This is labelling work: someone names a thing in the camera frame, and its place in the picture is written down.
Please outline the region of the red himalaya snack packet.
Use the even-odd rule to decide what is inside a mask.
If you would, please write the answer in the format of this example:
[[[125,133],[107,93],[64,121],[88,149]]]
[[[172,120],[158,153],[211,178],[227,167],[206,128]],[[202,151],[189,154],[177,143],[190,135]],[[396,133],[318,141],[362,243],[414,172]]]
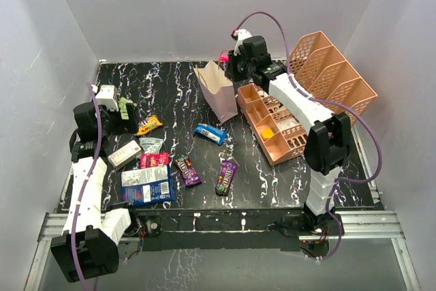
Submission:
[[[143,153],[140,158],[140,168],[166,166],[169,161],[170,156],[168,153]]]

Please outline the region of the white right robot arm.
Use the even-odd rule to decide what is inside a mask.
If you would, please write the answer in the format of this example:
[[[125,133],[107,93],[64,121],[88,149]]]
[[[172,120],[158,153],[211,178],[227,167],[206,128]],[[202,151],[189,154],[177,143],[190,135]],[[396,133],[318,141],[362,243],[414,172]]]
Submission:
[[[311,182],[301,217],[308,232],[319,234],[332,217],[334,189],[349,155],[350,119],[316,102],[297,83],[289,64],[273,62],[262,36],[236,29],[232,39],[236,45],[228,53],[225,76],[235,82],[252,79],[294,115],[307,135],[304,157]]]

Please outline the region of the pink tape marker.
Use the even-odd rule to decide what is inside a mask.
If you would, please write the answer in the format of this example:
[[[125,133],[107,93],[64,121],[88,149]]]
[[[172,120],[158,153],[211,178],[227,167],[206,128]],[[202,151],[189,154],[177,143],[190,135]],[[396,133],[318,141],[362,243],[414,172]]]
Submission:
[[[226,50],[220,53],[219,61],[220,62],[228,62],[228,52]]]

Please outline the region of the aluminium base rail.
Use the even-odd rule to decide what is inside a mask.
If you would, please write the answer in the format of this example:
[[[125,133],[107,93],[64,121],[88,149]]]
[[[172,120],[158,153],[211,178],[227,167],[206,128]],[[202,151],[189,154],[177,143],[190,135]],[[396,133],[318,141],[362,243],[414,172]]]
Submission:
[[[272,231],[275,220],[298,214],[296,209],[145,209],[143,223],[154,231],[146,238],[145,250],[169,249],[266,249],[289,250],[296,246]],[[419,290],[405,235],[394,211],[351,211],[340,209],[342,239],[386,239],[394,247],[407,290]]]

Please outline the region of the blue burts chips bag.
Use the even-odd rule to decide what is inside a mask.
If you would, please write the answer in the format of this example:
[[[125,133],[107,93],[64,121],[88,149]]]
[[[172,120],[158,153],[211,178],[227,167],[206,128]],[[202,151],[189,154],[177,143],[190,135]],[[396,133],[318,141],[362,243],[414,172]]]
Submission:
[[[121,199],[133,206],[147,206],[176,199],[169,165],[121,173]]]

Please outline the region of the peach plastic desk organizer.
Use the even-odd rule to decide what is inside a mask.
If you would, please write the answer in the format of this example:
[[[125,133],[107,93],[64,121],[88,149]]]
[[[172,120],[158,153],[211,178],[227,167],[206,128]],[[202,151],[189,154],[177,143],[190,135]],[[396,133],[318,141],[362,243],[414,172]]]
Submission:
[[[251,83],[238,104],[272,166],[303,154],[310,128],[347,106],[362,115],[377,93],[322,31],[304,35],[290,55],[291,83],[282,76],[272,92]]]

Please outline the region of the yellow m&m's bag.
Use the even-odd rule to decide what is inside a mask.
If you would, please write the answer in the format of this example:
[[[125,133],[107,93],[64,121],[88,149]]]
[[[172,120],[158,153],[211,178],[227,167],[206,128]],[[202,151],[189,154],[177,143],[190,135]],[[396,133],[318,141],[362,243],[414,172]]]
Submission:
[[[161,127],[163,123],[157,118],[156,115],[151,115],[147,119],[142,120],[138,124],[138,131],[135,133],[136,136],[143,136],[149,132]]]

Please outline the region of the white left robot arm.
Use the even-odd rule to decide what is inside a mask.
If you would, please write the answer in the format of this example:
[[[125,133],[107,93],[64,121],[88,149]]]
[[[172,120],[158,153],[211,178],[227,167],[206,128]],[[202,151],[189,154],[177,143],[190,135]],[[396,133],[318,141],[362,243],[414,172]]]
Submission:
[[[107,165],[106,143],[115,134],[134,130],[134,105],[123,119],[118,105],[87,102],[73,109],[77,128],[69,140],[73,187],[67,221],[50,250],[70,283],[117,272],[118,245],[123,234],[135,235],[140,218],[121,202],[102,211],[102,187]]]

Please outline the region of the purple m&m's bag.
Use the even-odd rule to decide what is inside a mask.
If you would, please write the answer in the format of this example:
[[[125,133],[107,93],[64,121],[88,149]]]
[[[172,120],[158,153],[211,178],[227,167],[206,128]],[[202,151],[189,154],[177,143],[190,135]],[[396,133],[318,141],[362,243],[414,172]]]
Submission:
[[[229,194],[237,169],[237,164],[228,160],[222,161],[219,177],[215,184],[215,193],[218,196],[227,196]]]
[[[202,184],[202,180],[192,166],[190,159],[184,155],[174,160],[174,163],[181,173],[186,188]]]

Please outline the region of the grey snack packet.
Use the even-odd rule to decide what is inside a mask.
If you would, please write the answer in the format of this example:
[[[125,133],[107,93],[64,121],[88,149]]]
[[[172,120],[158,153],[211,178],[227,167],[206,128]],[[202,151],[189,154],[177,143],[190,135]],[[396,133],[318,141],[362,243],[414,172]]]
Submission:
[[[161,138],[142,137],[139,138],[140,146],[144,153],[158,154],[164,144]]]

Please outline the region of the white cardboard box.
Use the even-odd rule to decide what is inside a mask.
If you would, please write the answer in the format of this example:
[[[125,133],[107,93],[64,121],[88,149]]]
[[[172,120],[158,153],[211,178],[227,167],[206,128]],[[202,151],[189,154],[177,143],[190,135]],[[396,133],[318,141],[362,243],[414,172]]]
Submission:
[[[135,159],[140,152],[140,145],[135,140],[132,140],[109,155],[108,161],[115,169],[119,169]]]

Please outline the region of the lilac paper bag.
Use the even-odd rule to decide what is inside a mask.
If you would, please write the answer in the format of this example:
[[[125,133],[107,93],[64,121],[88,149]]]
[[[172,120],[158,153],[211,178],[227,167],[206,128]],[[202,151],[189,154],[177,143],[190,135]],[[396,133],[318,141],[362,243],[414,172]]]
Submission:
[[[214,62],[205,67],[196,66],[194,72],[200,83],[203,96],[221,123],[238,114],[234,85],[225,77],[224,71]]]

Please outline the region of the blue oreo snack pack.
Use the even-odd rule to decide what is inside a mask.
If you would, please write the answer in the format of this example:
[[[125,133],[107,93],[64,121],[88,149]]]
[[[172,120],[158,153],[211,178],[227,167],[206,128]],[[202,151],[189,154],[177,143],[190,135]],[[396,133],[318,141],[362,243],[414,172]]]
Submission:
[[[211,125],[199,123],[193,131],[195,134],[200,134],[217,145],[221,146],[227,136],[227,132],[223,129],[217,129]]]

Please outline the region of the white instruction leaflet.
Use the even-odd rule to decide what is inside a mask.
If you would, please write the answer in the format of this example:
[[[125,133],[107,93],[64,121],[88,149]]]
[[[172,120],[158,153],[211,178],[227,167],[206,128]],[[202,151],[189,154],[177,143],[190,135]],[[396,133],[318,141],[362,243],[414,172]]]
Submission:
[[[284,131],[298,125],[300,125],[300,123],[294,117],[288,117],[277,122],[277,127],[279,128],[279,131]]]

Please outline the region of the green snack packet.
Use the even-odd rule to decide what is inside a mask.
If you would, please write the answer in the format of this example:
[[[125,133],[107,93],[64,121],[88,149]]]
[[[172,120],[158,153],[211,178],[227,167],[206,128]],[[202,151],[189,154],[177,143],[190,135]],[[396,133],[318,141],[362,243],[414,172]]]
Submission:
[[[121,97],[119,100],[119,112],[122,120],[130,120],[135,117],[135,109],[137,103],[125,97]]]

